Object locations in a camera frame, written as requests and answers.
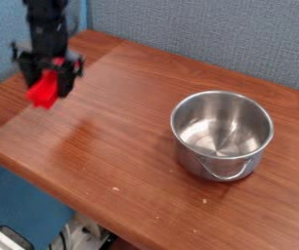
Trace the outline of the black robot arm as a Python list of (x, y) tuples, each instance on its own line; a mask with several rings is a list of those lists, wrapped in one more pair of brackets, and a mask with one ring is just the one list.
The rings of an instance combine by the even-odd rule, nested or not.
[(65, 9), (68, 0), (23, 0), (28, 8), (29, 45), (12, 42), (12, 61), (19, 65), (28, 88), (37, 86), (43, 73), (56, 73), (56, 97), (67, 98), (77, 77), (84, 76), (85, 57), (69, 49)]

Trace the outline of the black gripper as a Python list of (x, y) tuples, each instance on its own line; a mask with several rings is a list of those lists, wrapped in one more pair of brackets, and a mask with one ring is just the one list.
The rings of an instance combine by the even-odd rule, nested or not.
[(84, 74), (85, 58), (68, 49), (68, 27), (64, 22), (45, 25), (29, 24), (31, 41), (11, 43), (12, 61), (19, 64), (28, 87), (31, 88), (45, 68), (57, 74), (57, 95), (67, 98), (75, 88), (77, 76)]

